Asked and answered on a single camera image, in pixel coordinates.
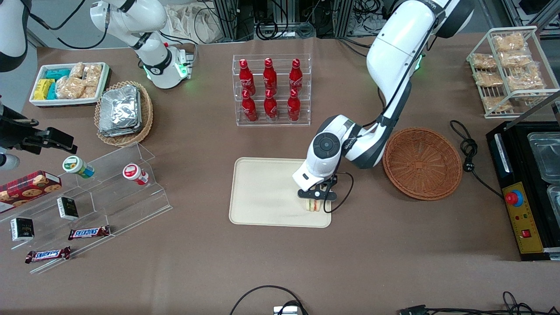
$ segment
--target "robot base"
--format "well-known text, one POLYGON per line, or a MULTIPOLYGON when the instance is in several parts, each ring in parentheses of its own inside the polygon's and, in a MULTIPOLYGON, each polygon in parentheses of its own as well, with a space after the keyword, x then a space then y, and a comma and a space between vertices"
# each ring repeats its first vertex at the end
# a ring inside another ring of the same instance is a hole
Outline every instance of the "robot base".
POLYGON ((188 61, 186 60, 185 51, 173 46, 167 48, 171 52, 171 63, 164 69, 162 74, 151 74, 144 67, 148 78, 160 89, 170 89, 189 77, 189 67, 186 65, 188 61))

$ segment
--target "white tray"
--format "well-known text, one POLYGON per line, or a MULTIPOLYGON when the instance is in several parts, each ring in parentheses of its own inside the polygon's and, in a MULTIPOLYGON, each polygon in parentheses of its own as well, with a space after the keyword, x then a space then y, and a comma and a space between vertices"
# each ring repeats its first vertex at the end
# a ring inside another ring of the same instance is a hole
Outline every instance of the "white tray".
POLYGON ((35 79, 35 83, 33 84, 33 89, 31 90, 31 95, 29 95, 29 103, 37 107, 65 107, 65 106, 80 106, 84 104, 91 104, 95 105, 97 100, 101 97, 103 90, 105 89, 105 83, 107 81, 107 77, 109 75, 109 65, 105 62, 85 62, 85 63, 93 63, 93 64, 100 64, 102 66, 101 69, 101 77, 99 78, 99 83, 97 84, 97 91, 95 92, 95 97, 87 98, 87 99, 74 99, 74 100, 34 100, 33 94, 35 89, 37 88, 37 84, 39 80, 45 78, 45 73, 47 70, 56 70, 56 69, 72 69, 75 63, 62 63, 62 64, 46 64, 41 66, 39 69, 39 74, 35 79))
MULTIPOLYGON (((230 221, 234 224, 326 228, 330 214, 306 210, 292 174, 305 160, 241 157, 235 162, 230 221)), ((325 208, 330 211, 331 204, 325 208)))

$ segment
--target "wicker basket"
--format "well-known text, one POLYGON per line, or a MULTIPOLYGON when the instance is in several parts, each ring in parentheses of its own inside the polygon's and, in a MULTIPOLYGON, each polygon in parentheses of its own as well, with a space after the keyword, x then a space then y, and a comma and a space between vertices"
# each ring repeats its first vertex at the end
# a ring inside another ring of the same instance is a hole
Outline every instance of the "wicker basket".
POLYGON ((391 182, 420 200, 438 200, 457 189, 463 176, 457 150, 439 133, 407 128, 387 142, 383 167, 391 182))
MULTIPOLYGON (((146 89, 140 83, 130 82, 130 81, 119 82, 115 85, 111 85, 109 88, 107 88, 107 90, 120 89, 121 87, 129 84, 134 85, 140 90, 140 105, 142 107, 142 124, 144 126, 139 133, 124 135, 124 136, 105 137, 98 132, 97 137, 108 145, 123 147, 133 142, 141 142, 142 140, 144 140, 144 138, 146 138, 146 136, 150 132, 150 129, 152 128, 152 123, 153 123, 152 100, 150 99, 150 96, 148 95, 146 89)), ((99 129, 100 108, 101 108, 101 99, 99 99, 97 101, 97 104, 95 105, 94 123, 97 129, 99 129)))

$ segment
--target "red bottle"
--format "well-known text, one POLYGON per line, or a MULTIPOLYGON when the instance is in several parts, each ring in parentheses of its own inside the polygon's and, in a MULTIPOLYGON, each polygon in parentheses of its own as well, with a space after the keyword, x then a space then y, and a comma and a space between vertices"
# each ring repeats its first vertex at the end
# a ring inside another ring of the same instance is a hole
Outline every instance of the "red bottle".
POLYGON ((247 60, 239 60, 239 66, 241 70, 239 71, 239 80, 241 81, 241 86, 244 90, 249 91, 250 96, 255 95, 255 80, 253 80, 253 73, 247 65, 247 60))
POLYGON ((300 119, 300 99, 297 97, 297 90, 290 91, 290 98, 288 99, 288 118, 291 122, 297 122, 300 119))
POLYGON ((266 90, 271 90, 272 95, 275 95, 277 92, 278 80, 276 79, 276 70, 272 67, 272 59, 270 58, 264 60, 263 79, 264 88, 266 90))
POLYGON ((274 99, 274 94, 272 90, 267 90, 264 99, 264 111, 267 113, 267 120, 269 122, 275 122, 278 120, 278 109, 276 106, 276 100, 274 99))
POLYGON ((259 116, 256 113, 255 101, 253 101, 251 95, 249 95, 248 90, 243 90, 243 92, 241 92, 241 96, 243 96, 241 106, 243 106, 243 112, 245 113, 245 116, 247 116, 247 119, 250 122, 255 122, 257 119, 259 119, 259 116))
POLYGON ((292 71, 290 71, 290 90, 296 89, 298 92, 301 91, 301 84, 304 75, 301 73, 300 60, 292 60, 292 71))

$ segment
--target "emergency stop button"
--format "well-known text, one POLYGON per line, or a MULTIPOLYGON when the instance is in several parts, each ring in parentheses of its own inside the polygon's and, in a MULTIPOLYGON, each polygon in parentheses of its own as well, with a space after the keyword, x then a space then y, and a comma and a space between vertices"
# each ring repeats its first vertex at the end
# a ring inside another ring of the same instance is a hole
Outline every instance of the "emergency stop button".
POLYGON ((523 204, 523 195, 516 189, 507 193, 504 199, 508 205, 512 205, 514 207, 520 207, 523 204))

